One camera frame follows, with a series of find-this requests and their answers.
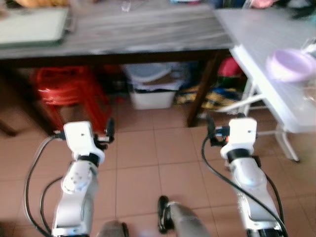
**purple bowl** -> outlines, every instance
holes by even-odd
[[[278,49],[267,59],[271,78],[283,82],[300,82],[316,77],[316,60],[297,49]]]

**white table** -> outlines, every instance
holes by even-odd
[[[279,122],[274,134],[281,148],[289,159],[299,161],[286,132],[315,131],[316,107],[304,99],[298,86],[269,78],[266,59],[279,48],[300,49],[307,39],[316,37],[315,25],[291,20],[285,9],[221,9],[217,14],[236,41],[231,54],[248,77],[244,101],[221,112],[237,106],[247,113],[251,102],[264,100]]]

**red stool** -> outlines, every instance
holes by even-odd
[[[89,67],[41,68],[34,72],[34,82],[57,129],[63,130],[64,124],[57,107],[81,103],[93,129],[104,130],[112,110],[108,96],[103,93]],[[106,106],[105,111],[99,107],[97,97]]]

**black cable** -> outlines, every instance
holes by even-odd
[[[242,192],[243,194],[247,195],[250,199],[252,199],[254,202],[256,202],[258,205],[260,205],[263,209],[265,209],[270,215],[273,216],[273,218],[275,218],[275,220],[280,224],[281,229],[282,229],[282,233],[284,234],[284,237],[288,237],[287,231],[286,231],[286,227],[284,225],[284,223],[280,220],[280,218],[278,216],[276,216],[268,207],[266,207],[262,202],[260,202],[256,197],[254,197],[252,194],[250,194],[249,192],[247,192],[246,190],[244,190],[243,188],[239,187],[238,185],[236,185],[235,183],[233,183],[230,179],[226,178],[225,176],[223,176],[222,174],[220,174],[218,171],[216,171],[206,160],[205,158],[205,144],[207,142],[207,140],[210,139],[208,136],[206,136],[206,138],[203,141],[202,144],[202,158],[203,161],[205,162],[205,164],[207,165],[207,167],[209,168],[210,171],[212,171],[212,173],[214,173],[215,175],[217,175],[219,178],[221,178],[222,180],[224,180],[226,183],[230,184],[231,186],[233,186],[235,189],[237,189],[238,191]]]
[[[44,148],[47,146],[47,144],[52,141],[53,139],[57,138],[57,135],[50,136],[46,138],[38,150],[35,153],[33,163],[31,165],[31,168],[28,172],[27,179],[25,182],[25,187],[24,187],[24,205],[25,205],[25,210],[26,210],[26,215],[29,221],[34,225],[34,227],[45,237],[51,237],[50,233],[47,233],[42,227],[39,226],[39,224],[34,220],[33,216],[31,215],[31,210],[30,210],[30,204],[29,204],[29,187],[30,187],[30,180],[32,173],[36,167],[37,162],[39,161],[39,158],[44,150]]]
[[[277,188],[276,188],[275,184],[273,183],[272,179],[270,179],[270,177],[266,173],[265,173],[265,175],[266,175],[266,178],[267,178],[268,182],[270,183],[271,187],[273,188],[273,191],[276,195],[276,200],[277,200],[278,209],[279,209],[279,213],[280,213],[280,219],[284,223],[284,213],[283,213],[283,206],[282,206],[282,202],[280,199],[280,195],[278,194]]]
[[[57,179],[54,179],[53,181],[51,181],[46,187],[45,189],[43,190],[42,194],[41,194],[41,197],[40,197],[40,205],[39,205],[39,208],[40,208],[40,219],[41,219],[41,222],[43,223],[43,225],[45,226],[46,230],[51,233],[51,229],[50,227],[48,226],[48,223],[45,219],[45,214],[44,214],[44,201],[45,201],[45,195],[47,193],[47,191],[50,189],[50,187],[53,186],[53,184],[55,184],[56,182],[58,182],[59,180],[61,180],[63,178],[63,176],[57,178]]]

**tile floor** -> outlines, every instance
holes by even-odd
[[[106,160],[99,168],[92,237],[105,221],[115,218],[127,223],[131,237],[159,237],[156,205],[162,194],[191,207],[213,237],[245,236],[233,190],[201,161],[205,122],[186,128],[186,115],[187,107],[135,111],[129,103],[114,106],[116,141],[106,151]],[[259,130],[276,125],[267,111],[254,111],[250,115],[258,120]],[[0,118],[20,130],[14,138],[0,135],[0,222],[5,237],[39,237],[26,220],[22,193],[25,175],[45,135],[15,107],[3,108]],[[215,115],[218,125],[228,120],[224,115]],[[261,157],[263,170],[278,187],[289,236],[314,237],[316,136],[291,135],[290,139],[302,160],[300,164],[284,157],[273,136],[259,137],[255,151]],[[229,177],[218,148],[207,147],[206,156],[211,165]],[[30,205],[37,221],[42,189],[64,174],[71,160],[65,142],[54,141],[43,153],[30,187]],[[45,200],[49,223],[53,222],[59,198],[60,188],[55,185]]]

